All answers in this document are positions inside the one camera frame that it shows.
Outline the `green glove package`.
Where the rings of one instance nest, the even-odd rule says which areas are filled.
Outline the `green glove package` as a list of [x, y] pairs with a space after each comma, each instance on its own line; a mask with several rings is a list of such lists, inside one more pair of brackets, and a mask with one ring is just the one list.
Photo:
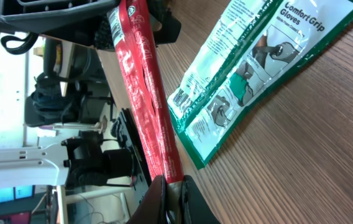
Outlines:
[[352, 20], [353, 0], [232, 0], [168, 98], [173, 127], [196, 168]]

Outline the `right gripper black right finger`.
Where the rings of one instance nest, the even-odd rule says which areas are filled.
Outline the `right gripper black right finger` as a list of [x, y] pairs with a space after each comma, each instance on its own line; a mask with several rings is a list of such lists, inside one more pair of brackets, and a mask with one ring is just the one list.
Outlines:
[[190, 175], [183, 178], [181, 208], [184, 224], [220, 224]]

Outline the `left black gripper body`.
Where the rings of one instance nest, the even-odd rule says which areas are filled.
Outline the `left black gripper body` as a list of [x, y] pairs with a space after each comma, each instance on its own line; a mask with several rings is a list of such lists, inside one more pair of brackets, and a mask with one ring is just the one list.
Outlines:
[[114, 49], [121, 34], [112, 16], [125, 9], [131, 16], [136, 1], [122, 0], [0, 0], [0, 43], [9, 49], [11, 41], [19, 50], [29, 50], [40, 35], [67, 40], [100, 50]]

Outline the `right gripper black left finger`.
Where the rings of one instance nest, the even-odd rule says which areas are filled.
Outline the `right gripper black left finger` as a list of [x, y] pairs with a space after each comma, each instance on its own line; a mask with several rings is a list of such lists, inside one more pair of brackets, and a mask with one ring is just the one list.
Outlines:
[[126, 224], [166, 224], [167, 183], [158, 175]]

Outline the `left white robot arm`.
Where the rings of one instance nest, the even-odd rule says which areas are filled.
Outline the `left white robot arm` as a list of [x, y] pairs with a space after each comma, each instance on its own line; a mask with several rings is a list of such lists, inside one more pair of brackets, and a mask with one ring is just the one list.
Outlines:
[[[112, 40], [151, 178], [183, 180], [167, 99], [158, 67], [147, 1], [121, 1], [108, 13]], [[125, 149], [76, 158], [76, 139], [24, 149], [0, 149], [0, 189], [28, 185], [105, 186], [133, 173]]]

